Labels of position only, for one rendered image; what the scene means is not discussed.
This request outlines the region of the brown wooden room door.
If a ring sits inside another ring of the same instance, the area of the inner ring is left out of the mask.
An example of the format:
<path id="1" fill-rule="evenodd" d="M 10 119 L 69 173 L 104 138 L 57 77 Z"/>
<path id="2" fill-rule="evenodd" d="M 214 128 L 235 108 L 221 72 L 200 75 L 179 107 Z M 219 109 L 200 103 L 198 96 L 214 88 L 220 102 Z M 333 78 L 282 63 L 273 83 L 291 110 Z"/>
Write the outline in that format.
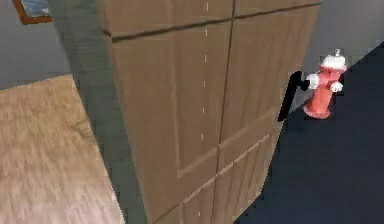
<path id="1" fill-rule="evenodd" d="M 322 0 L 98 0 L 148 224 L 260 195 Z"/>

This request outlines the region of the red and white fire hydrant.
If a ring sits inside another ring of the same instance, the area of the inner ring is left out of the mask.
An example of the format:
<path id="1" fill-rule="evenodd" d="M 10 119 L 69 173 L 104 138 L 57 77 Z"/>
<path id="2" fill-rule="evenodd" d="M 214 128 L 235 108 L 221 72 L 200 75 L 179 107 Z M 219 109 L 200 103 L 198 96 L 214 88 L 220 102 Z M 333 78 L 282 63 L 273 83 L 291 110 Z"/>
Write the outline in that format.
<path id="1" fill-rule="evenodd" d="M 334 93 L 343 89 L 341 75 L 347 70 L 346 59 L 339 48 L 327 55 L 318 66 L 316 73 L 309 74 L 306 81 L 312 96 L 303 107 L 305 114 L 314 119 L 330 116 L 329 104 Z"/>

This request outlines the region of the brown framed wall picture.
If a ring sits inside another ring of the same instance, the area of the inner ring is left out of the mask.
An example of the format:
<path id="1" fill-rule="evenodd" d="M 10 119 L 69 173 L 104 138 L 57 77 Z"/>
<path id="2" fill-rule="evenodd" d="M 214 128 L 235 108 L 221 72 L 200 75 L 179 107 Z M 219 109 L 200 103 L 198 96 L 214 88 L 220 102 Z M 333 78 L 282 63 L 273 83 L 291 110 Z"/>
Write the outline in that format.
<path id="1" fill-rule="evenodd" d="M 12 0 L 12 2 L 23 25 L 52 21 L 48 0 Z"/>

